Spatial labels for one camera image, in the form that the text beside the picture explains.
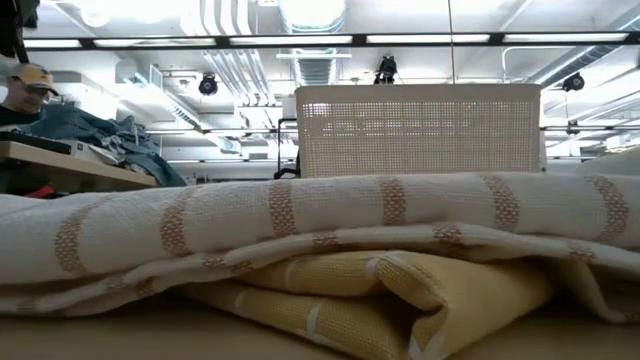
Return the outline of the person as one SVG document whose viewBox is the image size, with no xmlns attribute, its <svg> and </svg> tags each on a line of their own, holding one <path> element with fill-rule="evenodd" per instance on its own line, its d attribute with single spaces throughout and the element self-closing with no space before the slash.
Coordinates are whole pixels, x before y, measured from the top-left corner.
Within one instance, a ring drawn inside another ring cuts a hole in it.
<svg viewBox="0 0 640 360">
<path fill-rule="evenodd" d="M 0 128 L 27 125 L 41 118 L 42 107 L 59 93 L 53 74 L 38 64 L 14 65 L 7 76 L 7 95 L 0 103 Z"/>
</svg>

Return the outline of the blue cloth pile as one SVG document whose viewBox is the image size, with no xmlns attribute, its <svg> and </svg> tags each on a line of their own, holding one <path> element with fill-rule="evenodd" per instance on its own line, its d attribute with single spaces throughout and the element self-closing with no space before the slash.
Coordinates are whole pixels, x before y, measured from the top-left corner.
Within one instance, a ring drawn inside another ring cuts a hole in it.
<svg viewBox="0 0 640 360">
<path fill-rule="evenodd" d="M 39 120 L 19 126 L 18 130 L 51 140 L 78 140 L 109 150 L 118 155 L 119 165 L 145 170 L 161 187 L 186 185 L 133 116 L 116 121 L 101 119 L 68 104 L 44 105 Z"/>
</svg>

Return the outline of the flat white box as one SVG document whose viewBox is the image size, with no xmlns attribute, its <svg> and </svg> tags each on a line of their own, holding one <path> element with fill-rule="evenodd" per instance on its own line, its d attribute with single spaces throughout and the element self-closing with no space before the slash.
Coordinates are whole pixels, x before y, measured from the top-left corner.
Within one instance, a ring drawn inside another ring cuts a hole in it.
<svg viewBox="0 0 640 360">
<path fill-rule="evenodd" d="M 64 143 L 71 147 L 71 156 L 74 158 L 109 166 L 120 163 L 119 156 L 110 150 L 77 140 L 64 140 Z"/>
</svg>

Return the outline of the wooden side table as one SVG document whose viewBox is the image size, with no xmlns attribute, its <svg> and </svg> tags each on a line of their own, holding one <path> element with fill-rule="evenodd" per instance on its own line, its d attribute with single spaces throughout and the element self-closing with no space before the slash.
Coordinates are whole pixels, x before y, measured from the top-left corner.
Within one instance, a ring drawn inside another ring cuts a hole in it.
<svg viewBox="0 0 640 360">
<path fill-rule="evenodd" d="M 149 175 L 0 141 L 0 193 L 27 193 L 44 186 L 58 192 L 118 192 L 157 187 Z"/>
</svg>

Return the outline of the black ceiling rail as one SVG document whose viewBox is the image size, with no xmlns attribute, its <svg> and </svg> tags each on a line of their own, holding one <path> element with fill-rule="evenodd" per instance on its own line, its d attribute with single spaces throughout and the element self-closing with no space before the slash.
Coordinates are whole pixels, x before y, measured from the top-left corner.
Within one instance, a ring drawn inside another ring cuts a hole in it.
<svg viewBox="0 0 640 360">
<path fill-rule="evenodd" d="M 261 48 L 637 46 L 640 30 L 556 33 L 355 33 L 113 38 L 28 38 L 29 51 L 165 51 Z"/>
</svg>

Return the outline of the black keypad device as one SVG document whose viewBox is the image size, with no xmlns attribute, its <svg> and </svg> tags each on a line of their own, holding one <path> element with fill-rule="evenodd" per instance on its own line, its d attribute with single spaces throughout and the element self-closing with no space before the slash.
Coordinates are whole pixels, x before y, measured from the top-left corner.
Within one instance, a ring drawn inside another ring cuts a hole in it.
<svg viewBox="0 0 640 360">
<path fill-rule="evenodd" d="M 71 146 L 66 143 L 38 136 L 31 136 L 20 132 L 0 131 L 0 141 L 16 142 L 65 155 L 71 154 Z"/>
</svg>

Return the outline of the white towel with pink stripes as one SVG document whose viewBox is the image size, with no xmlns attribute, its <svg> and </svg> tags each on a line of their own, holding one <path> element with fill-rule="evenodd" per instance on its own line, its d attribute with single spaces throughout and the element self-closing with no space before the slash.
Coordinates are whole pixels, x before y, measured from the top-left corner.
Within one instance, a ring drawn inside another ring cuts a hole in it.
<svg viewBox="0 0 640 360">
<path fill-rule="evenodd" d="M 457 173 L 0 195 L 0 314 L 108 311 L 308 253 L 400 248 L 577 264 L 576 295 L 640 322 L 640 176 Z"/>
</svg>

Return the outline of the white perforated plastic basket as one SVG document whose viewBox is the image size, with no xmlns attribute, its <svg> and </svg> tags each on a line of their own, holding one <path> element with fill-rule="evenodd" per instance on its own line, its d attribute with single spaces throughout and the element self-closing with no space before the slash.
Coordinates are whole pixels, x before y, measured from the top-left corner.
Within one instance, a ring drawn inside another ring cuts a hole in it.
<svg viewBox="0 0 640 360">
<path fill-rule="evenodd" d="M 305 178 L 542 168 L 537 85 L 308 86 L 295 100 Z"/>
</svg>

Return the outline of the yellow checked towel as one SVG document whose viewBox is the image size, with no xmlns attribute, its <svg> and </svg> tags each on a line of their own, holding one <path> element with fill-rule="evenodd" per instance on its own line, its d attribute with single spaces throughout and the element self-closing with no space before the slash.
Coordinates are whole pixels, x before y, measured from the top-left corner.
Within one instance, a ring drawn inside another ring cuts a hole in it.
<svg viewBox="0 0 640 360">
<path fill-rule="evenodd" d="M 444 360 L 537 309 L 555 288 L 520 260 L 359 251 L 290 258 L 182 291 L 361 360 Z"/>
</svg>

